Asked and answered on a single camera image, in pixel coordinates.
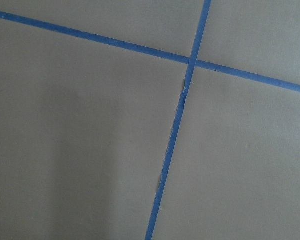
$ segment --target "gray surface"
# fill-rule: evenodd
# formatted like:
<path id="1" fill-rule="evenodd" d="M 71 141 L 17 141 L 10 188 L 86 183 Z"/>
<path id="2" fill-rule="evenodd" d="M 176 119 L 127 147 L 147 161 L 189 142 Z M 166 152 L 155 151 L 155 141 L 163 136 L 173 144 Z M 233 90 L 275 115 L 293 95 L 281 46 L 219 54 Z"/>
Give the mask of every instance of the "gray surface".
<path id="1" fill-rule="evenodd" d="M 300 93 L 197 68 L 154 240 L 300 240 Z"/>
<path id="2" fill-rule="evenodd" d="M 213 0 L 198 59 L 300 84 L 300 0 Z"/>
<path id="3" fill-rule="evenodd" d="M 186 65 L 0 20 L 0 240 L 140 240 Z"/>
<path id="4" fill-rule="evenodd" d="M 0 0 L 0 11 L 190 56 L 202 0 Z"/>

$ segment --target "floor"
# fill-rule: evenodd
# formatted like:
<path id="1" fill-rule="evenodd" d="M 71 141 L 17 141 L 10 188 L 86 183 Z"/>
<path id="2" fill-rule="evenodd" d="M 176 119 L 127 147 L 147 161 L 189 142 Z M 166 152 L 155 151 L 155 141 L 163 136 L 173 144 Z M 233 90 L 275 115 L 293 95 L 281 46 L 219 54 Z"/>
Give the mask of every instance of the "floor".
<path id="1" fill-rule="evenodd" d="M 300 0 L 0 0 L 0 240 L 300 240 Z"/>

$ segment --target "gray floor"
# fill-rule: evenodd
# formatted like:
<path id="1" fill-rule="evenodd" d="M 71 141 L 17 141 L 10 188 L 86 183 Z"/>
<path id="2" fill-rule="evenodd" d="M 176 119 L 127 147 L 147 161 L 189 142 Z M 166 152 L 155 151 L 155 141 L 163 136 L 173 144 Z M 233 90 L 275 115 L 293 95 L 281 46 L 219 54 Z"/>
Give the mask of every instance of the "gray floor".
<path id="1" fill-rule="evenodd" d="M 190 57 L 203 0 L 0 1 Z M 300 0 L 212 0 L 199 60 L 300 84 Z M 145 238 L 187 64 L 0 19 L 0 240 Z M 300 240 L 300 93 L 195 68 L 154 240 Z"/>

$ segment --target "tile floor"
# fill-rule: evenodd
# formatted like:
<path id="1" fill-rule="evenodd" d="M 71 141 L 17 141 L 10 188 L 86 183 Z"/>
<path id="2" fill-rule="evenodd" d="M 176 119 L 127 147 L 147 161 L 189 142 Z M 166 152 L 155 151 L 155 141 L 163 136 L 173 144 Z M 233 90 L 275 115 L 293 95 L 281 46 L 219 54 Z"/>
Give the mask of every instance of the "tile floor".
<path id="1" fill-rule="evenodd" d="M 300 240 L 300 0 L 0 1 L 3 239 Z"/>

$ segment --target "blue tape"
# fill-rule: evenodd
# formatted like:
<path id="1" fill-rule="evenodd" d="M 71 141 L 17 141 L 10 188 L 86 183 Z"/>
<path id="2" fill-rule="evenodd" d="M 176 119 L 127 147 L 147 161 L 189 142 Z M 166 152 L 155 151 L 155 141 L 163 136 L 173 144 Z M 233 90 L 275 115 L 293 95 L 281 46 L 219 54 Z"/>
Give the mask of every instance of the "blue tape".
<path id="1" fill-rule="evenodd" d="M 188 64 L 188 62 L 189 62 L 189 57 L 186 57 L 186 56 L 181 56 L 181 55 L 177 55 L 174 53 L 161 51 L 158 49 L 141 46 L 141 45 L 117 40 L 117 39 L 106 37 L 106 36 L 100 36 L 97 34 L 79 31 L 76 29 L 72 29 L 72 28 L 68 28 L 68 27 L 64 27 L 64 26 L 60 26 L 60 25 L 56 25 L 56 24 L 52 24 L 52 23 L 48 23 L 48 22 L 44 22 L 44 21 L 39 21 L 39 20 L 28 18 L 28 17 L 24 17 L 24 16 L 18 16 L 18 15 L 0 11 L 0 19 L 9 20 L 12 22 L 33 26 L 33 27 L 37 27 L 40 29 L 50 30 L 50 31 L 57 32 L 60 34 L 70 35 L 73 37 L 86 39 L 86 40 L 94 41 L 97 43 L 107 44 L 107 45 L 111 45 L 111 46 L 122 48 L 122 49 L 127 49 L 127 50 L 138 52 L 138 53 L 148 54 L 148 55 L 152 55 L 152 56 L 159 57 L 162 59 L 172 60 L 172 61 L 183 63 L 183 64 Z"/>
<path id="2" fill-rule="evenodd" d="M 162 167 L 161 181 L 160 181 L 159 188 L 155 195 L 153 208 L 152 208 L 152 212 L 151 212 L 151 216 L 150 216 L 150 220 L 149 220 L 149 225 L 148 225 L 148 229 L 147 229 L 146 235 L 145 235 L 145 240 L 151 240 L 154 230 L 155 230 L 156 221 L 157 221 L 157 217 L 158 217 L 158 213 L 159 213 L 159 209 L 160 209 L 160 204 L 161 204 L 161 200 L 162 200 L 162 197 L 164 194 L 164 190 L 165 190 L 165 186 L 166 186 L 166 182 L 167 182 L 167 178 L 168 178 L 168 172 L 169 172 L 169 168 L 170 168 L 171 161 L 172 161 L 172 156 L 173 156 L 174 149 L 175 149 L 182 116 L 184 114 L 186 99 L 187 99 L 187 95 L 189 92 L 192 76 L 193 76 L 193 73 L 195 70 L 196 61 L 198 58 L 198 53 L 199 53 L 201 41 L 203 38 L 210 5 L 211 5 L 211 0 L 204 1 L 204 5 L 202 8 L 202 12 L 201 12 L 201 17 L 199 20 L 198 28 L 196 31 L 196 35 L 195 35 L 195 39 L 194 39 L 194 43 L 193 43 L 193 47 L 192 47 L 192 51 L 191 51 L 191 57 L 189 59 L 189 64 L 188 64 L 187 71 L 185 74 L 184 90 L 182 91 L 182 93 L 180 95 L 176 115 L 174 118 L 172 132 L 171 132 L 169 144 L 168 144 L 168 147 L 166 150 L 165 159 L 164 159 L 164 163 L 163 163 L 163 167 Z"/>
<path id="3" fill-rule="evenodd" d="M 262 75 L 258 75 L 258 74 L 255 74 L 255 73 L 242 71 L 242 70 L 238 70 L 238 69 L 235 69 L 235 68 L 222 66 L 222 65 L 218 65 L 218 64 L 214 64 L 214 63 L 206 62 L 206 61 L 201 61 L 201 60 L 198 60 L 196 62 L 196 66 L 199 67 L 199 68 L 213 70 L 213 71 L 217 71 L 217 72 L 220 72 L 220 73 L 229 74 L 229 75 L 232 75 L 232 76 L 253 80 L 253 81 L 256 81 L 256 82 L 269 84 L 269 85 L 272 85 L 272 86 L 276 86 L 276 87 L 283 88 L 283 89 L 289 89 L 289 90 L 296 91 L 296 92 L 300 93 L 300 85 L 295 84 L 295 83 L 291 83 L 291 82 L 288 82 L 288 81 L 282 81 L 282 80 L 278 80 L 278 79 L 275 79 L 275 78 L 262 76 Z"/>

